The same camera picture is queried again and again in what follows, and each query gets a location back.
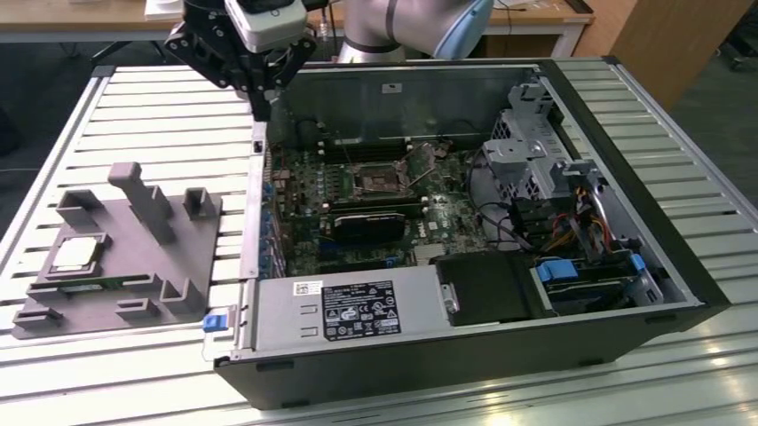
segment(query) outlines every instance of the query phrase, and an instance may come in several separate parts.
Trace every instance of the warning label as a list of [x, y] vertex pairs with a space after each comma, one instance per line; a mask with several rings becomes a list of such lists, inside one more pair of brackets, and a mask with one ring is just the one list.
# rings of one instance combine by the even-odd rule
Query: warning label
[[323, 329], [331, 342], [401, 333], [393, 281], [322, 288]]

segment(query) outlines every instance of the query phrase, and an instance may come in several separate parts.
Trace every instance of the blue latch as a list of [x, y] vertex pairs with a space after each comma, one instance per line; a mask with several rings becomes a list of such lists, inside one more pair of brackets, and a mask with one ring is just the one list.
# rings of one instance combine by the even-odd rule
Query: blue latch
[[226, 315], [206, 315], [203, 318], [203, 331], [214, 333], [215, 331], [229, 330]]
[[389, 256], [387, 259], [385, 259], [385, 268], [395, 268], [395, 264], [399, 260], [401, 258], [398, 256]]
[[580, 277], [580, 272], [570, 260], [547, 260], [537, 267], [537, 274], [542, 282], [569, 280]]
[[648, 266], [645, 265], [645, 259], [641, 255], [632, 255], [632, 264], [636, 266], [637, 271], [645, 271]]

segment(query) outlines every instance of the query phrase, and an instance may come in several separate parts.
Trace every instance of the motherboard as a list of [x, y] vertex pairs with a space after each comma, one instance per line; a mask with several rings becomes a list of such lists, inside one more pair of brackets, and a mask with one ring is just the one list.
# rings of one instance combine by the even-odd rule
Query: motherboard
[[415, 266], [487, 249], [465, 191], [470, 158], [446, 140], [275, 151], [287, 275]]

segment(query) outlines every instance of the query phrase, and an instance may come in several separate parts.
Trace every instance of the circuit board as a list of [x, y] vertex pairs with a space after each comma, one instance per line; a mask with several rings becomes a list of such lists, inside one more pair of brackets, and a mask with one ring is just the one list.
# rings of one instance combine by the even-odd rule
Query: circuit board
[[[417, 142], [395, 161], [330, 164], [314, 151], [273, 154], [289, 276], [427, 264], [445, 254], [487, 249], [463, 180], [469, 151], [438, 141]], [[341, 244], [325, 232], [326, 207], [337, 202], [418, 199], [421, 217], [405, 221], [403, 236], [381, 244]]]

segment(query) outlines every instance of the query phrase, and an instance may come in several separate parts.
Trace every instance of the metal slatted table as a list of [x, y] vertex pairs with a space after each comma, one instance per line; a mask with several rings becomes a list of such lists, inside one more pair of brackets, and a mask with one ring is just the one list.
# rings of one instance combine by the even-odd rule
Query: metal slatted table
[[18, 341], [11, 321], [60, 224], [54, 203], [68, 188], [119, 197], [106, 184], [115, 161], [142, 162], [143, 178], [167, 194], [189, 186], [223, 194], [210, 303], [238, 299], [247, 104], [187, 67], [119, 68], [90, 80], [0, 243], [0, 418], [8, 424], [756, 424], [756, 209], [621, 66], [597, 59], [559, 66], [734, 302], [730, 310], [613, 364], [269, 413], [250, 408], [215, 376], [199, 323]]

